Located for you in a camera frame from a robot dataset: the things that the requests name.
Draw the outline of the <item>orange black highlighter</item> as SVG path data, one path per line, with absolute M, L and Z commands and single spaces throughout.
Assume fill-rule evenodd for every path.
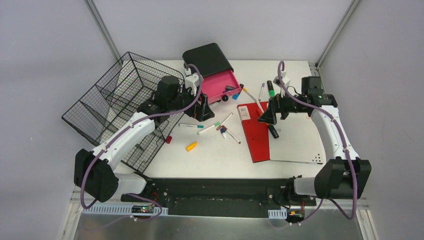
M 268 124 L 267 128 L 268 128 L 270 134 L 272 135 L 272 137 L 274 139 L 278 139 L 280 137 L 279 134 L 278 134 L 278 131 L 275 129 L 274 125 Z

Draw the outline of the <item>pink drawer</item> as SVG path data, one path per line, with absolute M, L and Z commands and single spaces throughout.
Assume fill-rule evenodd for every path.
M 226 91 L 226 86 L 235 89 Z M 223 96 L 230 98 L 242 91 L 239 82 L 232 70 L 225 70 L 203 78 L 202 93 L 208 96 L 208 104 L 221 101 Z

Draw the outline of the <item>blue white small marker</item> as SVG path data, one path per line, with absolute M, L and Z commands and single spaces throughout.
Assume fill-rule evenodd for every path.
M 226 130 L 223 127 L 220 129 L 220 133 L 224 139 L 227 138 Z

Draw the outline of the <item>yellow orange marker cap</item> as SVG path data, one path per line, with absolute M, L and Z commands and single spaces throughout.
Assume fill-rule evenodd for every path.
M 195 142 L 193 142 L 193 143 L 191 143 L 191 144 L 189 144 L 187 147 L 186 147 L 186 151 L 187 152 L 190 152 L 190 151 L 192 151 L 196 146 L 198 145 L 198 142 L 197 141 L 195 141 Z

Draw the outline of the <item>red small cap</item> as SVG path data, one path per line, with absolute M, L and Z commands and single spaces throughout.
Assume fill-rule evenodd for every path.
M 171 143 L 171 141 L 172 141 L 172 139 L 173 139 L 173 136 L 172 136 L 172 135 L 169 135 L 169 136 L 166 138 L 165 142 L 166 142 L 167 144 L 170 144 L 170 143 Z

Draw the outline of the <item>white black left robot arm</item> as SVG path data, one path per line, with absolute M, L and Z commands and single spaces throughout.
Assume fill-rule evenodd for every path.
M 123 157 L 169 116 L 184 113 L 199 122 L 212 118 L 207 95 L 202 93 L 203 76 L 194 73 L 185 82 L 188 87 L 181 86 L 173 75 L 162 77 L 156 91 L 116 133 L 93 150 L 81 149 L 76 154 L 73 181 L 81 189 L 81 201 L 85 193 L 101 203 L 126 194 L 143 203 L 152 198 L 153 189 L 140 174 L 114 171 Z

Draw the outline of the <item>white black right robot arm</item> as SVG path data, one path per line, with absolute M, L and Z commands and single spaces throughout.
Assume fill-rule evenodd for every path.
M 369 160 L 360 158 L 342 126 L 338 103 L 332 94 L 325 93 L 317 76 L 301 79 L 301 93 L 289 93 L 283 77 L 274 80 L 281 93 L 270 97 L 259 122 L 275 125 L 277 114 L 285 120 L 289 114 L 306 113 L 315 124 L 327 160 L 314 177 L 293 177 L 284 190 L 284 200 L 296 205 L 304 196 L 329 200 L 358 200 L 372 171 Z

